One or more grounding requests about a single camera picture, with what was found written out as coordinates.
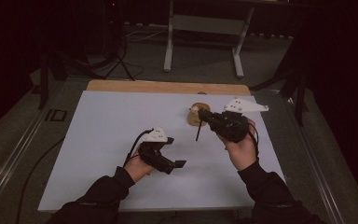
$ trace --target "person's right hand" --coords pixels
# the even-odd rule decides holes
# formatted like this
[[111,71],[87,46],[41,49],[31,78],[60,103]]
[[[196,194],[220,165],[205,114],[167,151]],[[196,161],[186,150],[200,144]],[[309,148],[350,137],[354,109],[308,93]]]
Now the person's right hand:
[[[250,132],[255,134],[255,122],[251,119],[248,119],[248,121],[253,125],[249,125]],[[249,134],[246,134],[245,138],[243,138],[239,143],[228,141],[226,138],[220,135],[218,135],[218,137],[226,146],[229,158],[238,171],[246,169],[257,160],[255,143]]]

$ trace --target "hand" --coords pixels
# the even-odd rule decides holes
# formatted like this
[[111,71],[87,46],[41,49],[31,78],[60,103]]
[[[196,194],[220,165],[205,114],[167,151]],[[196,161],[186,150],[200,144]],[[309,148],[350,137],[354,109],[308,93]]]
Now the hand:
[[150,175],[154,170],[153,166],[146,164],[138,156],[138,150],[132,155],[131,159],[124,166],[124,169],[130,174],[134,183],[141,180],[145,175]]
[[[249,131],[252,134],[255,134],[255,122],[251,119],[248,119],[248,121],[253,125],[249,125]],[[229,158],[238,171],[246,169],[257,160],[255,153],[255,143],[249,134],[246,134],[245,138],[243,138],[239,143],[228,141],[226,138],[220,135],[218,135],[218,137],[226,146]]]

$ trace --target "stool leg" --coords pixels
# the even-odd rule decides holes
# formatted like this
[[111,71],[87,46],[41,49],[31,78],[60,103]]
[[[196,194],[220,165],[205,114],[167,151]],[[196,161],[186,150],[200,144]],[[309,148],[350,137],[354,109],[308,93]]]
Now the stool leg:
[[244,77],[241,58],[240,58],[240,52],[241,52],[243,41],[245,40],[245,37],[246,37],[246,33],[248,31],[249,25],[251,23],[251,19],[252,19],[254,11],[255,11],[254,7],[249,8],[248,13],[247,13],[247,17],[246,17],[246,21],[243,23],[243,28],[242,28],[242,31],[241,31],[241,34],[240,34],[240,41],[239,41],[237,47],[232,50],[232,56],[234,58],[234,65],[235,65],[235,71],[237,73],[238,78],[243,78]]
[[171,71],[171,63],[172,63],[172,33],[173,33],[173,0],[170,1],[170,17],[168,19],[168,43],[167,50],[165,51],[165,61],[164,61],[164,72]]

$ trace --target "black sleeve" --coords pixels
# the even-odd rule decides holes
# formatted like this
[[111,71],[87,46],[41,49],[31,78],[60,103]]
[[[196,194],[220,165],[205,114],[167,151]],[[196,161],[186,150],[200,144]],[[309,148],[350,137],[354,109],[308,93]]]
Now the black sleeve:
[[258,161],[238,173],[255,200],[253,218],[258,224],[324,223],[293,198],[276,173],[267,173]]
[[66,203],[47,224],[113,223],[120,201],[127,197],[132,185],[131,176],[124,168],[118,167],[113,177],[99,178],[85,195],[75,202]]

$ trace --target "gray floor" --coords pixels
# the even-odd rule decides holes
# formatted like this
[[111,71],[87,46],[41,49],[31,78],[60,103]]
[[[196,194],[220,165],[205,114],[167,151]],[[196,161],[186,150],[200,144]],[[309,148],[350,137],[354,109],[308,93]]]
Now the gray floor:
[[[131,39],[143,36],[131,36]],[[173,48],[172,71],[162,71],[165,54],[164,34],[143,41],[129,42],[125,62],[139,64],[144,71],[136,79],[229,83],[253,86],[271,77],[290,45],[290,39],[250,36],[245,40],[241,60],[246,77],[237,79],[231,61],[230,48],[201,45],[177,39]],[[133,74],[140,67],[129,65]],[[104,74],[109,69],[99,71]],[[127,78],[121,66],[109,79]],[[89,79],[75,72],[66,82],[51,80],[51,95],[45,110],[37,110],[38,96],[26,94],[0,120],[0,168],[10,154],[22,152],[13,173],[6,172],[0,179],[0,223],[15,223],[21,190],[38,159],[57,141],[63,138],[81,92]],[[358,187],[337,142],[316,105],[312,92],[307,90],[307,111],[303,113],[304,128],[298,127],[293,118],[293,107],[276,91],[282,83],[269,90],[253,92],[257,102],[269,106],[263,114],[268,133],[276,150],[287,185],[293,195],[303,201],[312,213],[329,223],[358,223]],[[68,111],[64,122],[45,121],[49,109]],[[44,223],[49,214],[37,211],[37,206],[47,184],[49,174],[59,153],[53,148],[34,170],[26,186],[21,208],[20,223]],[[250,209],[227,211],[180,211],[154,213],[122,213],[118,223],[237,223],[250,216]]]

